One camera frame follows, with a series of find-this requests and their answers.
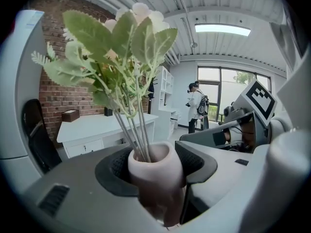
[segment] standing person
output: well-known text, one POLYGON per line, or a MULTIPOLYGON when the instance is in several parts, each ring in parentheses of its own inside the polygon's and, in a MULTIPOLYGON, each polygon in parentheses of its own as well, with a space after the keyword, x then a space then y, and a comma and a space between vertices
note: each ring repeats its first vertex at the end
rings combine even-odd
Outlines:
POLYGON ((199 81, 189 84, 189 92, 192 92, 192 97, 189 99, 189 113, 188 113, 188 122, 189 122, 189 131, 188 133, 195 132, 195 125, 199 119, 199 114, 197 109, 199 108, 200 102, 202 100, 203 92, 199 89, 199 81))

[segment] vase rim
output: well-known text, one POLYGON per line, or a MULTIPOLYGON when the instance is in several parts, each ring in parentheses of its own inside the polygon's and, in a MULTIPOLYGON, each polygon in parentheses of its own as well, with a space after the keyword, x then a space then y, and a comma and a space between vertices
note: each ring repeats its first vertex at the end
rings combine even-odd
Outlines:
POLYGON ((163 141, 163 142, 154 142, 151 143, 150 145, 165 145, 169 148, 169 152, 167 153, 167 155, 160 161, 157 162, 141 162, 141 161, 137 161, 134 159, 134 150, 131 151, 129 158, 136 163, 136 165, 141 165, 141 166, 157 166, 157 165, 161 165, 164 162, 168 161, 169 157, 171 157, 173 155, 173 149, 174 146, 172 145, 172 143, 168 142, 168 141, 163 141))

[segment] vase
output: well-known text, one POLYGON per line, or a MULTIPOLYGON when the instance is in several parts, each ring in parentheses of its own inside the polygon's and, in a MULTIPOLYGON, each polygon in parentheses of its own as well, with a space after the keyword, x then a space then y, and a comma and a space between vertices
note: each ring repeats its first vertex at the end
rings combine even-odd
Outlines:
POLYGON ((184 203, 185 177, 173 145, 150 145, 151 163, 142 162, 132 151, 128 157, 131 183, 139 189, 140 203, 165 227, 179 223, 184 203))

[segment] white shirt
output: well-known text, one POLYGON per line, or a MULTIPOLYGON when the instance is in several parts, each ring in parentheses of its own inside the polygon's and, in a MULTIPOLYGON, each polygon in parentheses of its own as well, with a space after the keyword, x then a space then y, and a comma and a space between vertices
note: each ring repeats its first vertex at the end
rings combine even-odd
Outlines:
POLYGON ((199 114, 197 109, 199 108, 200 102, 202 100, 202 94, 198 91, 195 91, 192 93, 192 97, 189 100, 189 112, 188 112, 188 122, 191 121, 191 119, 199 119, 199 114))

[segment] window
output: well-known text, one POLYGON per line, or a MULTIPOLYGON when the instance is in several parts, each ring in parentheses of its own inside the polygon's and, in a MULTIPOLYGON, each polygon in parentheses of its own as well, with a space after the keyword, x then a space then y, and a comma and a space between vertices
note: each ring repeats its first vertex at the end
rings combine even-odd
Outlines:
POLYGON ((198 67, 200 89, 209 99, 208 119, 224 121, 224 108, 230 106, 254 78, 271 92, 269 77, 222 67, 198 67))

